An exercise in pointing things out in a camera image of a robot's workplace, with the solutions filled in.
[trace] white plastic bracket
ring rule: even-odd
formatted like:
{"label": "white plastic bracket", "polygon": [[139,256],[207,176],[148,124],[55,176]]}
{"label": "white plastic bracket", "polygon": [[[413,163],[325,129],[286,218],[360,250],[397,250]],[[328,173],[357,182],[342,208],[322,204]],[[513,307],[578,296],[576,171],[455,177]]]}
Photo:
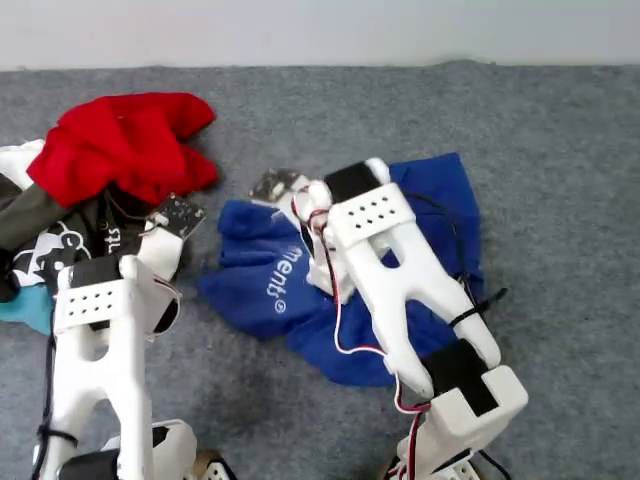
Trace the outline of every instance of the white plastic bracket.
{"label": "white plastic bracket", "polygon": [[[108,399],[120,420],[120,478],[153,480],[144,343],[172,295],[154,284],[153,273],[134,256],[120,260],[120,273],[121,280],[70,288],[70,267],[60,272],[50,428],[79,438],[95,404]],[[94,332],[89,324],[102,320],[109,327]],[[95,358],[105,344],[106,353]],[[67,440],[51,437],[42,478],[57,478],[75,453]]]}

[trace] blue cloth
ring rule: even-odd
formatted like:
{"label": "blue cloth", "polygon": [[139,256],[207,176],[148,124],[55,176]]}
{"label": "blue cloth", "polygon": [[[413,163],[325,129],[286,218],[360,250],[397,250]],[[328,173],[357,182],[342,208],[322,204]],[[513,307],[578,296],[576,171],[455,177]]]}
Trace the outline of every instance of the blue cloth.
{"label": "blue cloth", "polygon": [[48,335],[52,310],[53,299],[46,285],[22,287],[12,301],[0,303],[0,320],[26,323]]}
{"label": "blue cloth", "polygon": [[[426,195],[444,205],[464,242],[465,263],[474,295],[482,292],[480,215],[457,154],[391,165],[391,178],[403,191]],[[450,275],[460,274],[451,224],[429,204],[409,198],[417,224]],[[393,383],[379,356],[342,355],[333,343],[332,299],[306,282],[309,254],[297,229],[268,207],[229,201],[218,223],[222,235],[220,269],[205,271],[200,294],[234,327],[259,338],[285,335],[286,343],[334,382],[382,386]],[[388,253],[383,263],[392,266]],[[420,356],[455,339],[453,330],[424,305],[407,303],[409,337]],[[356,291],[342,310],[341,344],[377,345],[371,316]]]}

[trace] black cable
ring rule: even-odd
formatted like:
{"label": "black cable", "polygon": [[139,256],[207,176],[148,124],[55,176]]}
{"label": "black cable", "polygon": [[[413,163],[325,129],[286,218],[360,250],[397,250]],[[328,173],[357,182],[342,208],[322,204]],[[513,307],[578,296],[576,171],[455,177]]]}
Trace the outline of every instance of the black cable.
{"label": "black cable", "polygon": [[467,266],[465,262],[464,242],[462,241],[462,238],[460,238],[460,235],[458,235],[458,227],[456,225],[454,218],[449,213],[449,210],[447,209],[447,207],[445,207],[441,203],[436,202],[434,199],[429,198],[426,195],[423,195],[421,193],[405,192],[405,191],[403,191],[402,193],[404,194],[405,197],[416,198],[418,200],[422,200],[425,203],[428,203],[433,208],[438,210],[438,212],[444,217],[446,217],[446,219],[449,221],[449,224],[451,225],[451,230],[453,231],[453,236],[455,239],[456,256],[458,257],[458,263],[460,264],[460,277],[462,279],[462,285],[465,291],[467,292],[467,295],[471,299],[471,302],[475,306],[476,299],[473,295],[473,292],[471,292],[471,286],[469,285],[469,273],[467,272]]}
{"label": "black cable", "polygon": [[478,453],[482,455],[487,462],[493,465],[496,470],[498,470],[502,474],[505,480],[511,480],[511,474],[507,471],[507,469],[500,465],[496,460],[494,460],[487,452],[485,452],[484,450],[478,450]]}
{"label": "black cable", "polygon": [[38,427],[38,437],[40,439],[40,445],[38,447],[38,456],[33,465],[33,471],[31,473],[31,480],[38,480],[40,478],[40,470],[44,464],[44,459],[47,456],[47,450],[49,448],[49,437],[51,430],[49,428],[51,424],[51,403],[53,396],[53,359],[55,357],[56,338],[53,334],[53,315],[54,308],[51,309],[51,316],[49,318],[49,337],[47,338],[47,350],[45,354],[45,387],[44,387],[44,406],[42,407],[42,423]]}

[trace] gray carpet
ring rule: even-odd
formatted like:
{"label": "gray carpet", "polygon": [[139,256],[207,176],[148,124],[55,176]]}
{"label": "gray carpet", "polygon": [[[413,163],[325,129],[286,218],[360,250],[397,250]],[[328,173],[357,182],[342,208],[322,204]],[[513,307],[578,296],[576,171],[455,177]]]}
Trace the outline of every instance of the gray carpet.
{"label": "gray carpet", "polygon": [[[311,177],[377,155],[461,153],[484,216],[488,320],[530,394],[489,451],[516,479],[632,478],[640,467],[640,68],[243,68],[0,73],[0,145],[42,137],[96,96],[186,90],[219,119],[195,142],[224,181],[178,283],[174,331],[148,349],[158,419],[180,417],[241,480],[370,479],[408,419],[390,389],[333,385],[288,352],[234,332],[193,277],[216,220],[268,167]],[[0,324],[0,474],[27,477],[45,339]],[[92,418],[85,448],[116,423]],[[488,478],[500,478],[486,470]]]}

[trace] black cloth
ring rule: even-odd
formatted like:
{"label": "black cloth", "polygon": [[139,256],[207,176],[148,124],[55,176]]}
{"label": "black cloth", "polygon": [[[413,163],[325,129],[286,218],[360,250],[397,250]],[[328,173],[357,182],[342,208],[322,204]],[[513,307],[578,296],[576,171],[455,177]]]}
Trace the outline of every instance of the black cloth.
{"label": "black cloth", "polygon": [[13,273],[19,285],[44,282],[56,291],[58,272],[64,267],[104,255],[137,253],[143,217],[150,210],[115,187],[78,205],[14,251]]}

